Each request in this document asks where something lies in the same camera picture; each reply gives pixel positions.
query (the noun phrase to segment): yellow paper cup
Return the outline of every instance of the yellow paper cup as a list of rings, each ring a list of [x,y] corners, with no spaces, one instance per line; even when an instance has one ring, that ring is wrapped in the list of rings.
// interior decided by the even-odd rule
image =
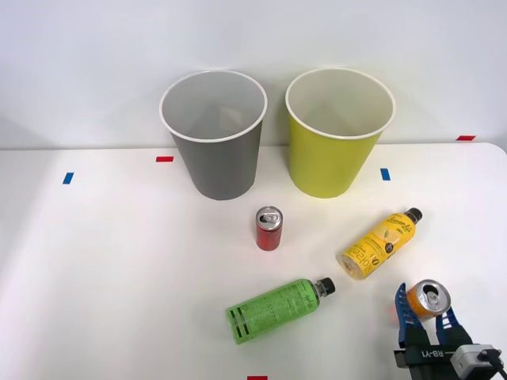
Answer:
[[[290,173],[306,194],[332,198],[352,184],[380,134],[395,117],[391,91],[351,69],[317,69],[292,81]]]

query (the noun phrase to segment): paper cup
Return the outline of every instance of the paper cup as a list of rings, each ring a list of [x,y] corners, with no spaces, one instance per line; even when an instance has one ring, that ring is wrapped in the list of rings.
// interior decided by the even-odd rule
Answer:
[[[235,71],[192,74],[166,91],[160,116],[204,196],[230,200],[252,186],[267,107],[261,85]]]
[[[339,196],[350,187],[395,116],[391,91],[350,69],[301,74],[288,87],[285,102],[291,178],[302,192],[318,198]]]

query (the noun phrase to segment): orange can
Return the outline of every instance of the orange can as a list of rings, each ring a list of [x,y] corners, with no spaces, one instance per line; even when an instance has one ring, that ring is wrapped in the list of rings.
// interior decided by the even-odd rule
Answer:
[[[423,279],[406,292],[412,311],[421,322],[442,315],[451,307],[451,295],[434,279]]]

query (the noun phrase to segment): black bottle cap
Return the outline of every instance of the black bottle cap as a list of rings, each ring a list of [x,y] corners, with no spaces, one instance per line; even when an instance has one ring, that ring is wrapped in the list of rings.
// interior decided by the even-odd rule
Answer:
[[[412,222],[414,224],[417,224],[422,219],[422,212],[418,208],[412,207],[409,209],[406,213],[406,216],[408,216],[410,219],[412,219]]]
[[[326,289],[326,295],[331,295],[336,290],[336,288],[334,287],[333,280],[330,279],[329,277],[321,279],[320,283],[324,286],[324,289]]]

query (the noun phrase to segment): can lid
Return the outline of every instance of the can lid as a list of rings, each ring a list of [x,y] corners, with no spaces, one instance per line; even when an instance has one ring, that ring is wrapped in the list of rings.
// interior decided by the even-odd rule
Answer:
[[[263,230],[276,230],[281,226],[284,216],[274,206],[265,206],[255,215],[255,221]]]
[[[434,279],[423,279],[417,283],[416,296],[426,310],[441,314],[451,307],[451,295],[444,285]]]
[[[336,287],[334,287],[333,280],[329,277],[326,277],[325,279],[320,279],[320,283],[324,286],[324,289],[326,289],[326,295],[331,295],[336,290]]]

